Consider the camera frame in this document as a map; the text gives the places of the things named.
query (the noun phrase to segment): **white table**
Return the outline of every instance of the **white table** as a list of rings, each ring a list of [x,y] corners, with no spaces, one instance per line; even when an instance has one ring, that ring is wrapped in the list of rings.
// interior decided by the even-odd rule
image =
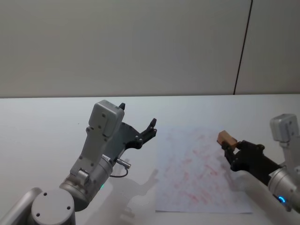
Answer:
[[[272,140],[270,119],[282,113],[300,118],[300,95],[0,99],[0,217],[32,187],[59,186],[82,150],[93,105],[102,99],[116,105],[125,102],[124,121],[139,131],[154,117],[157,135],[164,125],[221,126],[239,140],[264,144],[265,155],[277,163],[284,158]],[[285,212],[250,175],[245,177],[253,214],[156,213],[154,180],[142,184],[155,170],[156,153],[162,150],[156,139],[141,150],[127,150],[123,158],[132,164],[129,175],[110,179],[89,207],[76,213],[77,224],[299,224],[300,215]],[[134,218],[122,215],[126,207]]]

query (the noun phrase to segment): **blue status light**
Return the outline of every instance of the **blue status light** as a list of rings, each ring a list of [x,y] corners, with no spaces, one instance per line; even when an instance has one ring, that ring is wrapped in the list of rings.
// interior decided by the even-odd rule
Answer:
[[[279,199],[282,203],[285,203],[285,198],[284,198],[284,197],[278,196],[278,199]]]

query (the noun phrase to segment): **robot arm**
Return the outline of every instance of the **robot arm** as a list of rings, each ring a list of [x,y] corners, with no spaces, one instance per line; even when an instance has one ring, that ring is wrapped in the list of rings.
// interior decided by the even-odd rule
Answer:
[[[283,114],[270,121],[273,139],[283,148],[285,162],[276,164],[263,154],[264,146],[247,141],[237,142],[225,131],[218,142],[232,171],[244,170],[264,185],[287,211],[300,213],[300,136],[295,115]]]
[[[140,149],[155,137],[156,119],[139,133],[122,122],[125,104],[119,107],[103,100],[94,105],[86,128],[83,150],[59,189],[42,192],[34,188],[26,193],[0,220],[0,225],[75,225],[75,212],[85,209],[111,176],[126,149]]]

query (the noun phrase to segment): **small wooden cube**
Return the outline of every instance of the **small wooden cube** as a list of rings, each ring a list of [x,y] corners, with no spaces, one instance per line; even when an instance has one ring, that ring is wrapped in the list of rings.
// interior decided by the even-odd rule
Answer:
[[[231,137],[230,134],[225,130],[221,131],[217,137],[217,142],[220,145],[222,145],[222,142],[224,141],[227,142],[232,147],[232,149],[235,149],[238,143],[238,141],[235,138]]]

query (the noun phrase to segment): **black vertical line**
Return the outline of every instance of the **black vertical line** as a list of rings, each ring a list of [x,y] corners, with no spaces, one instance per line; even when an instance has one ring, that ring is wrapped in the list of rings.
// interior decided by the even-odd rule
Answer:
[[[248,32],[248,26],[249,26],[251,11],[252,11],[252,5],[253,5],[253,0],[251,0],[251,3],[250,3],[250,9],[249,9],[249,15],[248,15],[248,20],[247,20],[247,25],[246,25],[244,42],[243,42],[242,52],[240,54],[240,62],[239,62],[238,74],[236,75],[236,80],[235,80],[235,85],[234,85],[234,90],[233,90],[233,94],[234,95],[235,95],[236,85],[238,84],[238,78],[239,78],[239,74],[240,74],[240,65],[242,63],[242,58],[243,58],[243,53],[244,53],[244,48],[245,48],[245,42],[246,42],[246,37],[247,37],[247,32]]]

